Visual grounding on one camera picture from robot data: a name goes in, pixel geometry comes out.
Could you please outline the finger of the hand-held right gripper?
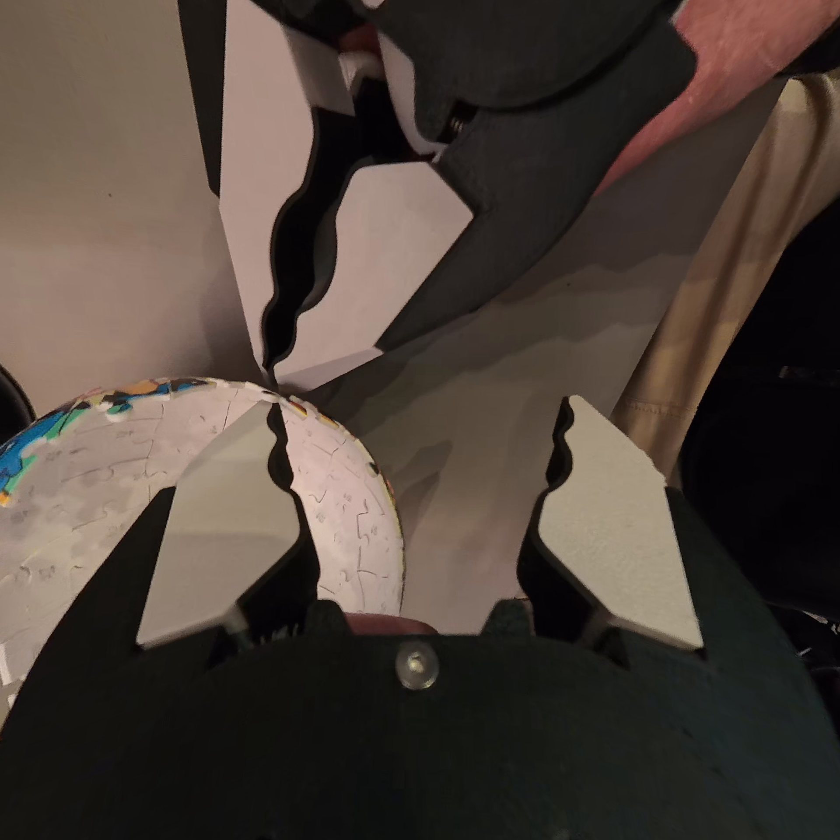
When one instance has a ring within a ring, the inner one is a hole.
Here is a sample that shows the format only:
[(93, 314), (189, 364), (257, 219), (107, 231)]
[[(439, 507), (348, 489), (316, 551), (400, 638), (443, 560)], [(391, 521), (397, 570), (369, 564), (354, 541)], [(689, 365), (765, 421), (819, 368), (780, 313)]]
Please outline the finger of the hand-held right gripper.
[(382, 356), (378, 340), (472, 219), (429, 162), (353, 173), (335, 214), (334, 269), (275, 363), (279, 388), (309, 392)]
[(264, 317), (276, 291), (271, 239), (307, 172), (319, 70), (330, 72), (330, 47), (254, 2), (227, 3), (219, 211), (251, 348), (270, 381)]

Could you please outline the person's right forearm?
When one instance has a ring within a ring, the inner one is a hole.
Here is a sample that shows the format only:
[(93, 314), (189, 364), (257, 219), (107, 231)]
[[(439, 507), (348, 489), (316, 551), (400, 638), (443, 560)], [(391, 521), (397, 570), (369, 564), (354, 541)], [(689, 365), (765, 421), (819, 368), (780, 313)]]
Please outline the person's right forearm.
[(823, 37), (838, 16), (838, 1), (686, 2), (676, 28), (696, 54), (695, 75), (633, 137), (595, 194), (667, 144), (734, 109)]

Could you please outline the black round puzzle stand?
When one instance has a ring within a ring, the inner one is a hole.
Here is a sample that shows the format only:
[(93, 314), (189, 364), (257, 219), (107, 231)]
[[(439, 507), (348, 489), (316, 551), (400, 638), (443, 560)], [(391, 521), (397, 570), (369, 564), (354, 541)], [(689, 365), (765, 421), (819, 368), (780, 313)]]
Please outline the black round puzzle stand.
[(36, 418), (35, 409), (26, 393), (1, 365), (1, 441), (20, 433)]

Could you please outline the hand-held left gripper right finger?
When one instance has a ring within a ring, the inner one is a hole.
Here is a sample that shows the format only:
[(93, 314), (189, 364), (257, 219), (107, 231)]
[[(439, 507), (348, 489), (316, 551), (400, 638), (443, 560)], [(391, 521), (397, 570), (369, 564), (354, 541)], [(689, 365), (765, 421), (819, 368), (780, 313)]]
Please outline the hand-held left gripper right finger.
[(579, 395), (552, 433), (518, 582), (541, 637), (587, 646), (612, 630), (671, 647), (704, 647), (664, 476)]

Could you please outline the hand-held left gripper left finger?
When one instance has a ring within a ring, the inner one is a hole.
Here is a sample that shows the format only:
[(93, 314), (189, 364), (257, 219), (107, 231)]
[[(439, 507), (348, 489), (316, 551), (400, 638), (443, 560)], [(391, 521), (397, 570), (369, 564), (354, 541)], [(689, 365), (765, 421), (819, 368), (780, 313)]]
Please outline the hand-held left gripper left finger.
[(248, 647), (305, 623), (320, 564), (292, 488), (281, 409), (250, 407), (178, 479), (136, 636), (142, 648), (210, 628)]

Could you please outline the person's beige trousers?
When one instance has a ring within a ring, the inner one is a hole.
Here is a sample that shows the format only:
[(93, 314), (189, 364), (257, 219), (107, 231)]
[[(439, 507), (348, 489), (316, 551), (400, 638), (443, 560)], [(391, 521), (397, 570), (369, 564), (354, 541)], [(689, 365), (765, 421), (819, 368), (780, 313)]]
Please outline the person's beige trousers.
[(839, 194), (839, 70), (788, 80), (618, 399), (672, 487), (702, 397), (787, 245)]

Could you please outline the partly built puzzle ball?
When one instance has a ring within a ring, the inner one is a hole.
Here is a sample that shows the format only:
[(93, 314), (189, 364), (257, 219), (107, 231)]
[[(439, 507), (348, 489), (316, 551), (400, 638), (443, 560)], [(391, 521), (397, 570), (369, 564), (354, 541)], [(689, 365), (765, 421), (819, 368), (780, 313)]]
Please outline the partly built puzzle ball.
[(292, 488), (318, 553), (318, 597), (347, 613), (400, 612), (404, 540), (392, 490), (340, 423), (247, 382), (97, 389), (2, 445), (2, 718), (60, 619), (156, 493), (260, 402), (282, 405)]

